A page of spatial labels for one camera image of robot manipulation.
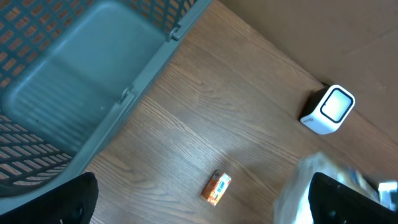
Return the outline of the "small orange box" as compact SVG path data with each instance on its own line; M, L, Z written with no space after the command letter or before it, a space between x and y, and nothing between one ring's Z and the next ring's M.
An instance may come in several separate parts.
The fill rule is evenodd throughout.
M227 173L216 170L202 190L201 197L212 206L216 206L231 181L232 178Z

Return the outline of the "yellow snack bag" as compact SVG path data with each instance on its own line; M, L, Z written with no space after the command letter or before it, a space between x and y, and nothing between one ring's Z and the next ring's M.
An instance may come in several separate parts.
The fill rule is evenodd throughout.
M318 152L298 162L274 204L274 223L314 223L308 192L313 175L321 172L397 213L397 181L376 183Z

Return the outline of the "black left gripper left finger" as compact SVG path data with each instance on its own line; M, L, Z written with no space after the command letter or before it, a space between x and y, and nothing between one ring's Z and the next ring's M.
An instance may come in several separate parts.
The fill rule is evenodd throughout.
M98 181L94 173L86 172L1 215L1 224L89 223L98 194Z

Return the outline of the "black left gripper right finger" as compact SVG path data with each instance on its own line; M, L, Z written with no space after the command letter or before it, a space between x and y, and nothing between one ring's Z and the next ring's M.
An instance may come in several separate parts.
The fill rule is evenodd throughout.
M314 224L397 224L397 213L317 172L308 201Z

